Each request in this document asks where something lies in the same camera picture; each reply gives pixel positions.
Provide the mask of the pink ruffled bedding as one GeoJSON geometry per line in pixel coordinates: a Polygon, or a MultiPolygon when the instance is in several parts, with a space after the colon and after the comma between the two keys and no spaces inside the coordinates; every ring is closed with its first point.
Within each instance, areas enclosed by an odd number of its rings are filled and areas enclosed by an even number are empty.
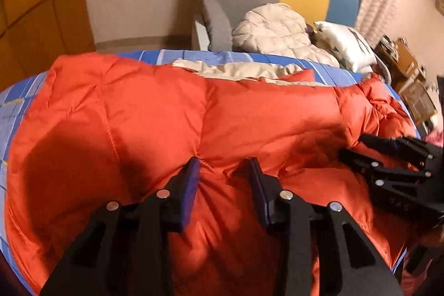
{"type": "Polygon", "coordinates": [[[428,135],[425,136],[425,141],[435,146],[443,147],[444,131],[435,128],[428,135]]]}

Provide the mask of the wicker wooden chair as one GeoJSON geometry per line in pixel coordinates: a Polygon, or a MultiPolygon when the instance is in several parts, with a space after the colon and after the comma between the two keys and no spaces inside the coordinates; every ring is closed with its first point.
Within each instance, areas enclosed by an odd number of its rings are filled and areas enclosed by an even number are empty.
{"type": "Polygon", "coordinates": [[[432,98],[429,96],[424,84],[414,81],[401,94],[400,97],[406,105],[415,125],[422,124],[437,114],[432,98]]]}

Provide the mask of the cluttered wooden desk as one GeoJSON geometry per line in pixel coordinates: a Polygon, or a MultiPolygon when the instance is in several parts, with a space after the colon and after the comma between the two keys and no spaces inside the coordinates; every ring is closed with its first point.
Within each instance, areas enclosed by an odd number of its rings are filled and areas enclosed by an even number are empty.
{"type": "Polygon", "coordinates": [[[425,68],[414,57],[404,38],[393,41],[384,35],[376,45],[374,52],[388,68],[391,87],[398,93],[404,91],[414,81],[425,84],[425,68]]]}

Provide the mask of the white printed pillow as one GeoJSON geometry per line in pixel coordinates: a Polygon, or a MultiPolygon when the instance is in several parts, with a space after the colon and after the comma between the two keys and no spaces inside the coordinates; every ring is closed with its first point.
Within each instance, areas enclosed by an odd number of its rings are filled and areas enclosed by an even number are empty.
{"type": "Polygon", "coordinates": [[[314,22],[314,26],[317,37],[347,70],[364,73],[377,63],[372,48],[356,29],[326,21],[314,22]]]}

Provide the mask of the wooden wardrobe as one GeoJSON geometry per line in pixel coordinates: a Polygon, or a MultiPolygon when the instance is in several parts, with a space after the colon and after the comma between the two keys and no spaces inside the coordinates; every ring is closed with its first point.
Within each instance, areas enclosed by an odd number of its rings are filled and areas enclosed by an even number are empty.
{"type": "Polygon", "coordinates": [[[86,0],[1,0],[1,88],[93,51],[86,0]]]}

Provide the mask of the grey bed side rail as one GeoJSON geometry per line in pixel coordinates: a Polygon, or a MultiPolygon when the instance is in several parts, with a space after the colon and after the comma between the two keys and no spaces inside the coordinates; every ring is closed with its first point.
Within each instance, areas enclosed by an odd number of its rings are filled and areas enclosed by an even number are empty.
{"type": "Polygon", "coordinates": [[[191,44],[194,50],[222,52],[233,49],[232,27],[218,0],[199,0],[191,44]]]}

